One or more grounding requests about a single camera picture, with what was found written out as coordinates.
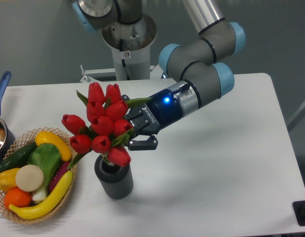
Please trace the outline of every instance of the orange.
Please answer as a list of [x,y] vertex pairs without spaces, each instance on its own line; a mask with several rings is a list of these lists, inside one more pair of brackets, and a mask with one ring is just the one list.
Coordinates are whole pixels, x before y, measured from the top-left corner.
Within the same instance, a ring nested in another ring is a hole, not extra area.
[[22,191],[20,188],[14,188],[5,194],[4,206],[7,210],[9,210],[10,204],[17,207],[27,207],[30,205],[31,201],[32,197],[29,192]]

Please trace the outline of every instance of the yellow squash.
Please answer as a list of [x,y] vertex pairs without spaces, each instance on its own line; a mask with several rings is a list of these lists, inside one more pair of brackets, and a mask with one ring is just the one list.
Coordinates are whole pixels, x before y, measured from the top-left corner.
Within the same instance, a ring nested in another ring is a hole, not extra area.
[[0,173],[0,190],[8,192],[9,190],[16,188],[16,173],[20,168],[9,169]]
[[62,198],[67,193],[72,180],[73,173],[71,170],[69,170],[60,178],[59,182],[49,196],[47,196],[47,198],[38,205],[30,207],[17,207],[10,204],[9,209],[25,220],[41,218],[50,213],[60,203]]
[[66,162],[71,159],[71,151],[68,145],[56,134],[49,131],[41,131],[35,137],[35,143],[39,146],[42,143],[54,144],[61,154],[61,160]]

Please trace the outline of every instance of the saucepan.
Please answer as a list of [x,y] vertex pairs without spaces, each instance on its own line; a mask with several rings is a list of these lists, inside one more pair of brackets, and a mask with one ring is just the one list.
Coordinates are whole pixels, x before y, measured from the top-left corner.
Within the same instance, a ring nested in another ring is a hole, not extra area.
[[[0,106],[11,76],[12,74],[10,72],[4,72],[2,78],[0,79]],[[6,123],[0,118],[0,164],[3,161],[8,149],[10,149],[10,146],[14,143],[14,140],[15,137],[13,133],[7,128]]]

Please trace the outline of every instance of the light blue joint cap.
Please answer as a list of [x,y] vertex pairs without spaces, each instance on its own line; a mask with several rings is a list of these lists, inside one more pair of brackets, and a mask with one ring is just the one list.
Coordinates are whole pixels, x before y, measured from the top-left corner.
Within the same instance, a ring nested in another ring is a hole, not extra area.
[[235,85],[235,77],[231,69],[224,63],[215,63],[213,66],[216,68],[220,80],[220,97],[230,92]]
[[178,46],[179,45],[176,43],[171,43],[171,44],[165,46],[159,55],[159,66],[166,74],[168,74],[167,66],[168,66],[168,60],[170,58],[170,55],[173,52],[173,50]]
[[236,46],[232,54],[240,51],[246,44],[246,34],[243,28],[237,22],[229,22],[236,34]]
[[84,27],[84,29],[87,32],[95,32],[96,30],[93,28],[93,26],[91,26],[91,24],[88,22],[88,20],[85,18],[85,16],[83,15],[83,13],[81,12],[81,9],[79,8],[77,2],[74,2],[72,4],[72,7],[80,21],[80,23],[82,24],[82,26]]

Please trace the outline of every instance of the wicker basket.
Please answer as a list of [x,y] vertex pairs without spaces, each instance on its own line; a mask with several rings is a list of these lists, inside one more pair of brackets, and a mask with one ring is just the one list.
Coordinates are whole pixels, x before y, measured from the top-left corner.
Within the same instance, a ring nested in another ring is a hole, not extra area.
[[[8,157],[13,152],[15,152],[16,150],[18,150],[19,148],[23,147],[24,145],[33,142],[35,140],[35,136],[43,130],[44,131],[50,131],[50,132],[53,132],[53,133],[57,134],[68,145],[70,144],[70,142],[69,142],[70,136],[68,134],[66,134],[65,132],[59,130],[58,128],[48,128],[48,127],[38,128],[38,129],[34,129],[33,131],[29,131],[27,134],[23,134],[23,136],[18,138],[18,140],[14,141],[14,144],[11,145],[10,149],[7,151],[7,154],[5,155],[5,158]],[[76,155],[76,152],[71,148],[71,146],[69,146],[69,147],[70,147],[70,150],[71,150],[71,153],[72,153],[72,157],[74,157]],[[56,208],[53,209],[49,214],[47,214],[47,215],[45,215],[41,218],[35,219],[35,220],[24,220],[24,219],[22,219],[18,215],[16,215],[14,212],[8,211],[5,208],[5,206],[4,206],[5,192],[3,192],[3,191],[0,191],[0,213],[7,220],[13,221],[13,222],[18,223],[18,224],[23,224],[23,225],[35,224],[35,223],[39,223],[41,221],[49,219],[50,217],[52,217],[55,213],[57,213],[60,210],[60,208],[64,205],[67,198],[71,194],[72,186],[73,186],[75,176],[76,176],[76,172],[77,172],[77,165],[75,165],[72,168],[72,172],[73,172],[73,181],[72,181],[66,195],[63,197],[63,199],[58,204],[58,206],[56,206]]]

